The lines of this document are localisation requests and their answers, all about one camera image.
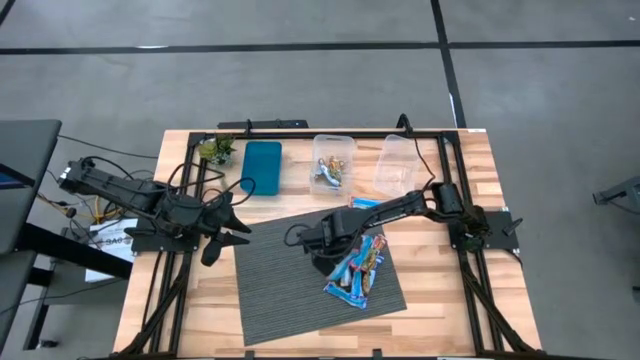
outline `green plant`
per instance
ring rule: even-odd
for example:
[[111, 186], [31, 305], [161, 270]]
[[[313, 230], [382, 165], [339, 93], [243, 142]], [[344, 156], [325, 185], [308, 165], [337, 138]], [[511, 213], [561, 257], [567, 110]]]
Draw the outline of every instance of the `green plant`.
[[235, 139], [231, 135], [216, 135], [215, 138], [200, 144], [198, 152], [200, 157], [216, 165], [231, 162], [231, 153], [236, 151], [231, 147]]

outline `table leg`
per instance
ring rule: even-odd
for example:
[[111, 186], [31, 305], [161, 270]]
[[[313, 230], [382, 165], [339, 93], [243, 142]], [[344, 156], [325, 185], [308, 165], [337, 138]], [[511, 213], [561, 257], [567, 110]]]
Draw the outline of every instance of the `table leg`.
[[26, 223], [22, 227], [19, 249], [30, 249], [39, 254], [66, 260], [104, 274], [129, 279], [132, 264], [119, 257], [80, 244], [38, 226]]

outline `snack bar wrapper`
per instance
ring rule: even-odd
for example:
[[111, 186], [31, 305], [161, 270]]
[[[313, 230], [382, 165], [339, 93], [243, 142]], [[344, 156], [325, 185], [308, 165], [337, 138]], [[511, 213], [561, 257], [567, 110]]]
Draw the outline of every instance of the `snack bar wrapper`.
[[367, 299], [373, 288], [376, 271], [384, 262], [380, 255], [387, 245], [384, 235], [362, 235], [362, 245], [347, 255], [329, 276], [324, 291], [351, 306], [367, 308]]

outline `transparent plastic tub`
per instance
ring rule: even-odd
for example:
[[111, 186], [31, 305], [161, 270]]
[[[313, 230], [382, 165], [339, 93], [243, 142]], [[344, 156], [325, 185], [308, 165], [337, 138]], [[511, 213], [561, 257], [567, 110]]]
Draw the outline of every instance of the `transparent plastic tub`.
[[[309, 175], [312, 194], [349, 194], [353, 186], [353, 154], [356, 152], [356, 142], [349, 136], [317, 135], [313, 138], [313, 165]], [[334, 164], [341, 164], [341, 179], [339, 185], [332, 184], [323, 173], [323, 168]]]
[[397, 135], [384, 139], [373, 187], [391, 197], [403, 196], [415, 189], [418, 153], [412, 140]]

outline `yellow wire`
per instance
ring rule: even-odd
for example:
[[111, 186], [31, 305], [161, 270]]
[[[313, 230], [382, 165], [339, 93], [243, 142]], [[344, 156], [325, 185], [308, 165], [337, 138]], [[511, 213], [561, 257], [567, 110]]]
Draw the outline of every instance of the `yellow wire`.
[[115, 209], [115, 210], [111, 210], [106, 214], [100, 214], [100, 197], [96, 196], [96, 201], [95, 201], [95, 212], [96, 212], [96, 217], [95, 217], [95, 221], [98, 224], [102, 223], [102, 219], [109, 217], [109, 216], [113, 216], [116, 215], [120, 212], [120, 209]]
[[[67, 210], [66, 210], [64, 207], [62, 207], [62, 206], [60, 206], [60, 205], [58, 205], [58, 204], [55, 204], [55, 203], [51, 202], [51, 200], [49, 200], [49, 199], [47, 199], [47, 198], [45, 198], [45, 197], [41, 196], [40, 194], [38, 194], [38, 195], [37, 195], [37, 198], [38, 198], [38, 200], [40, 200], [40, 201], [44, 202], [45, 204], [48, 204], [49, 206], [53, 207], [53, 208], [54, 208], [54, 209], [56, 209], [56, 210], [58, 210], [58, 211], [59, 211], [60, 213], [62, 213], [64, 216], [67, 216]], [[82, 213], [76, 213], [76, 215], [77, 215], [77, 216], [82, 216], [82, 217], [86, 217], [86, 218], [89, 218], [89, 219], [93, 219], [93, 220], [95, 220], [95, 218], [94, 218], [93, 216], [91, 216], [91, 215], [82, 214]]]

